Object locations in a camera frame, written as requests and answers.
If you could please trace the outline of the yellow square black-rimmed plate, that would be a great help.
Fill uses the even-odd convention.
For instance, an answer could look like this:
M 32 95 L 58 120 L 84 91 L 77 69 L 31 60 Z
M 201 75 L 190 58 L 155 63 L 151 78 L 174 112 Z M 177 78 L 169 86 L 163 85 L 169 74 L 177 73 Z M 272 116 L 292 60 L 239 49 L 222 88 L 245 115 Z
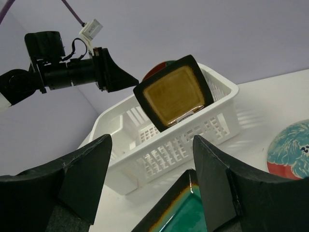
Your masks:
M 154 73 L 133 92 L 160 132 L 214 103 L 210 87 L 192 55 Z

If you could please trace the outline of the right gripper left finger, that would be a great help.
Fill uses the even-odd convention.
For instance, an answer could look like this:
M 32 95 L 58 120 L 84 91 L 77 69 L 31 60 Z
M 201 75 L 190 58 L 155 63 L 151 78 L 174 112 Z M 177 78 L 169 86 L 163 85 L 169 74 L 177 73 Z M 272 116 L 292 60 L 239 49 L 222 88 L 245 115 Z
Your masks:
M 1 176 L 1 231 L 89 231 L 111 151 L 112 138 L 105 134 L 46 164 Z

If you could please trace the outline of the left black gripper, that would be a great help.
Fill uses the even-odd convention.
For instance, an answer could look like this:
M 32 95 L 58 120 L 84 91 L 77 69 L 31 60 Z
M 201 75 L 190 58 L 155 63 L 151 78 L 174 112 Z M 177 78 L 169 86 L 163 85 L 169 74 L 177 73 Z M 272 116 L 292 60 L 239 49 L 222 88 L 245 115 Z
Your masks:
M 96 83 L 102 91 L 116 92 L 139 84 L 138 79 L 121 69 L 107 48 L 97 47 L 88 59 L 43 66 L 43 81 L 50 90 Z

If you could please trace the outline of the large red teal round plate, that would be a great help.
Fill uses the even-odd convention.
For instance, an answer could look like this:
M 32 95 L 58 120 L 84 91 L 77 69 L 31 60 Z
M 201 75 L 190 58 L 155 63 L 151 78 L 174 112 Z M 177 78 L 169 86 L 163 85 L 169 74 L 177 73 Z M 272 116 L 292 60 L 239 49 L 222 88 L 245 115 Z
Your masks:
M 168 65 L 174 63 L 175 61 L 176 60 L 167 60 L 157 64 L 155 67 L 153 67 L 150 71 L 147 72 L 147 74 L 143 77 L 142 81 L 148 79 L 149 77 L 159 72 L 160 70 L 166 68 Z

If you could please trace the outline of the white plastic dish rack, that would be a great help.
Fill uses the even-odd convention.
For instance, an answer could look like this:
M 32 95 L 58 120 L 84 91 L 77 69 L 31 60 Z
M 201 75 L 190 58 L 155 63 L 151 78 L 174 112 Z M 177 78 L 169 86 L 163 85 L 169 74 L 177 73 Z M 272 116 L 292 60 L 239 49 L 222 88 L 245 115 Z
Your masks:
M 193 157 L 193 138 L 215 145 L 240 131 L 234 99 L 239 87 L 211 68 L 200 65 L 214 103 L 164 132 L 159 132 L 134 95 L 103 112 L 84 144 L 104 134 L 112 137 L 105 185 L 120 195 L 143 187 Z

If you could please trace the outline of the teal square black-rimmed plate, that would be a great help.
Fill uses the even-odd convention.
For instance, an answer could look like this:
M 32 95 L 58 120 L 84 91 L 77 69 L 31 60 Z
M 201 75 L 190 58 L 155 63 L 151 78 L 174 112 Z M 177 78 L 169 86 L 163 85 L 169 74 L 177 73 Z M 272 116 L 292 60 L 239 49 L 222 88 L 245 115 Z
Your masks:
M 134 232 L 206 232 L 196 171 L 186 170 L 132 229 Z

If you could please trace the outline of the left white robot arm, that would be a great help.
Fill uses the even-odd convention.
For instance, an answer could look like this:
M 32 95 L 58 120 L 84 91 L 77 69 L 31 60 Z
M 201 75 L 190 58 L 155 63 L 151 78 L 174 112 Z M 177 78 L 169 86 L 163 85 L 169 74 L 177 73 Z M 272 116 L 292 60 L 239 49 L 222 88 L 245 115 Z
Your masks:
M 96 83 L 101 91 L 116 92 L 139 84 L 139 81 L 121 69 L 108 49 L 96 47 L 74 58 L 75 42 L 66 55 L 58 31 L 28 33 L 24 37 L 30 66 L 28 70 L 14 69 L 0 76 L 0 109 L 4 111 L 37 90 L 57 90 Z

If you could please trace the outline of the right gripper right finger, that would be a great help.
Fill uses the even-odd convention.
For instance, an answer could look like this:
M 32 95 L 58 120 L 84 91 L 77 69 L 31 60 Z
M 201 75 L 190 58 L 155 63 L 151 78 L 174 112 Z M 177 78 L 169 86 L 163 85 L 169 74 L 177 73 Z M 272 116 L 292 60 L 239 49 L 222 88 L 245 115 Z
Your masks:
M 256 169 L 202 136 L 193 155 L 207 230 L 210 232 L 306 232 L 309 180 Z

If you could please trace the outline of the small red teal round plate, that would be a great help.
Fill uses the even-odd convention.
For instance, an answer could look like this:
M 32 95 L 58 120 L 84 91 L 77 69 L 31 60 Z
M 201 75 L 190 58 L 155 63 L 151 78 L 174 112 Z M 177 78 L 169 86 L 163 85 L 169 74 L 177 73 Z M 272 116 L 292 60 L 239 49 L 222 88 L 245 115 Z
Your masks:
M 309 121 L 296 122 L 282 130 L 267 151 L 267 169 L 289 179 L 309 176 Z

